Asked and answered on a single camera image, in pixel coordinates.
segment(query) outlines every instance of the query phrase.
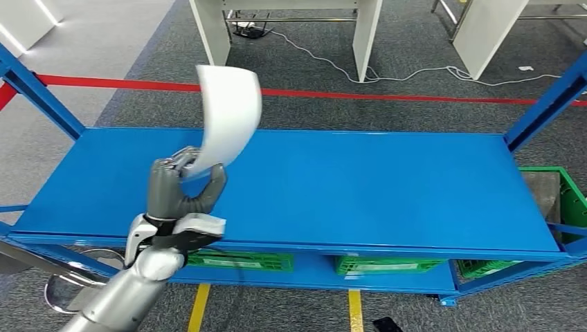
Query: green basket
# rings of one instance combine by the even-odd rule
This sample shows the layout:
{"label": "green basket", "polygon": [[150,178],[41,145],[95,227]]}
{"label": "green basket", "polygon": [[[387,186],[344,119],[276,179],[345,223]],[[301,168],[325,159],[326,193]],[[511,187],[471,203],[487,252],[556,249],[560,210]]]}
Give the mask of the green basket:
{"label": "green basket", "polygon": [[336,256],[336,273],[340,275],[358,273],[421,273],[426,272],[445,259],[388,258]]}
{"label": "green basket", "polygon": [[494,272],[509,268],[521,261],[475,261],[475,260],[459,260],[460,274],[465,278],[479,278],[484,275],[490,275]]}
{"label": "green basket", "polygon": [[291,272],[293,270],[293,260],[293,255],[289,254],[200,250],[189,255],[188,265]]}
{"label": "green basket", "polygon": [[[587,227],[587,201],[567,171],[562,167],[520,167],[521,172],[558,172],[561,179],[561,220],[565,225]],[[564,244],[582,238],[575,234],[562,234]],[[461,275],[477,278],[508,268],[520,261],[457,261]]]}

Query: white table leg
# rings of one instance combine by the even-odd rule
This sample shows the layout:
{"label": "white table leg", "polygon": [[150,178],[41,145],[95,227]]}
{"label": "white table leg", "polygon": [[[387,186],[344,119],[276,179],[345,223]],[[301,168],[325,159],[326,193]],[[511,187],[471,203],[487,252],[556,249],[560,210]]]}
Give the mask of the white table leg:
{"label": "white table leg", "polygon": [[190,5],[208,61],[213,66],[224,66],[231,50],[231,42],[226,34],[222,1],[190,0]]}
{"label": "white table leg", "polygon": [[356,17],[352,49],[356,72],[359,74],[359,81],[363,82],[367,74],[369,56],[371,56],[371,48],[373,47],[373,39],[375,38],[375,30],[377,29],[383,0],[358,1],[359,13]]}
{"label": "white table leg", "polygon": [[478,80],[528,0],[474,0],[453,45],[473,79]]}

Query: gray floor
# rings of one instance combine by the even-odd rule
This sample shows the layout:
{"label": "gray floor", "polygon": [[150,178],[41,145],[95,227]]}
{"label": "gray floor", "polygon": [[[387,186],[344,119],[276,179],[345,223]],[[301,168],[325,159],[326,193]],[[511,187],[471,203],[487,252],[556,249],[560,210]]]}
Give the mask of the gray floor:
{"label": "gray floor", "polygon": [[[446,42],[442,29],[446,19],[430,14],[430,2],[384,3],[371,61],[380,75],[403,77],[423,67],[462,67],[458,55]],[[548,8],[531,11],[545,12]],[[565,6],[565,11],[581,12],[575,6]],[[305,12],[287,14],[307,15]],[[317,55],[332,59],[354,75],[352,24],[274,24],[271,27]],[[518,22],[482,80],[499,82],[542,73],[558,74],[585,50],[582,44],[585,36],[587,25],[584,22]],[[127,77],[196,82],[195,64],[205,62],[189,5],[185,0],[177,0],[130,67]],[[228,64],[254,70],[264,87],[284,89],[535,98],[552,82],[544,79],[491,88],[459,82],[448,73],[426,73],[404,83],[356,85],[346,82],[328,65],[310,60],[275,35],[259,40],[235,39]],[[518,66],[533,66],[536,71],[520,72]],[[193,93],[117,91],[97,123],[197,127],[202,124],[200,102],[199,95]],[[505,130],[525,108],[497,104],[264,98],[262,127],[490,132]],[[585,125],[585,108],[567,110],[518,154],[520,164],[564,166],[580,188],[587,188]],[[52,146],[44,147],[52,151]],[[421,295],[364,293],[365,330],[371,329],[371,320],[389,315],[406,332],[583,331],[587,330],[587,321],[582,315],[587,294],[586,277],[587,267],[580,266],[468,297],[457,308],[439,307]],[[47,326],[46,331],[52,331],[53,326],[66,319],[38,304],[41,286],[42,278],[34,270],[19,276],[0,304],[0,331],[38,331],[39,324]],[[142,331],[185,331],[194,294],[194,286],[169,287]],[[232,319],[228,331],[349,330],[346,292],[246,288],[243,296],[237,294],[234,287],[213,286],[203,331],[218,331],[229,315]],[[18,308],[15,309],[14,303],[18,303]]]}

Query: robotic hand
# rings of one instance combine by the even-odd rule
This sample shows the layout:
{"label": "robotic hand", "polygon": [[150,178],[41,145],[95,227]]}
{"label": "robotic hand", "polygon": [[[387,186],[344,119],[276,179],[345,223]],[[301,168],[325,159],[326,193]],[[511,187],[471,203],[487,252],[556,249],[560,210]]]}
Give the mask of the robotic hand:
{"label": "robotic hand", "polygon": [[198,197],[180,188],[184,171],[199,150],[186,147],[151,167],[147,212],[132,222],[125,269],[61,330],[135,331],[159,298],[167,280],[187,263],[188,252],[222,238],[225,220],[208,215],[226,184],[224,167],[215,165]]}

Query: metal rack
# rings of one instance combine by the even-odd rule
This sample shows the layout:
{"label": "metal rack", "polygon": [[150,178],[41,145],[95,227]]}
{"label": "metal rack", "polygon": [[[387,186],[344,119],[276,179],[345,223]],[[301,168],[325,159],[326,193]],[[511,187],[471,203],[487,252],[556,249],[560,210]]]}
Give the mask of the metal rack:
{"label": "metal rack", "polygon": [[[243,281],[231,269],[188,266],[172,281],[436,294],[453,306],[581,263],[587,239],[557,243],[550,229],[587,230],[545,223],[512,154],[587,88],[586,71],[587,53],[505,134],[259,130],[227,168],[213,212],[228,220],[218,248],[288,252],[293,272],[246,270]],[[198,145],[201,130],[84,127],[3,46],[0,74],[75,141],[33,201],[0,207],[23,211],[14,226],[0,223],[2,241],[113,275],[64,246],[123,247],[145,209],[151,162]],[[344,276],[332,255],[448,261],[427,273]],[[524,262],[461,283],[454,259]]]}
{"label": "metal rack", "polygon": [[[452,32],[451,36],[449,37],[450,42],[453,42],[455,40],[456,35],[459,32],[460,27],[462,25],[462,22],[464,21],[464,18],[467,17],[467,12],[469,11],[469,8],[471,7],[471,5],[473,4],[474,1],[475,0],[467,0],[465,5],[463,6],[462,13],[461,13],[460,17],[457,19],[454,15],[453,11],[450,9],[449,5],[447,5],[444,0],[434,0],[434,2],[432,4],[431,12],[435,12],[436,8],[438,7],[438,4],[440,4],[442,6],[442,9],[444,9],[446,14],[451,19],[451,22],[453,22],[453,24],[455,25],[455,30]],[[583,8],[584,10],[587,10],[587,5],[585,3],[578,3],[577,5],[581,8]],[[555,5],[554,8],[552,9],[552,11],[556,12],[561,6],[562,5]],[[520,17],[518,17],[518,19],[587,19],[587,14],[520,16]]]}

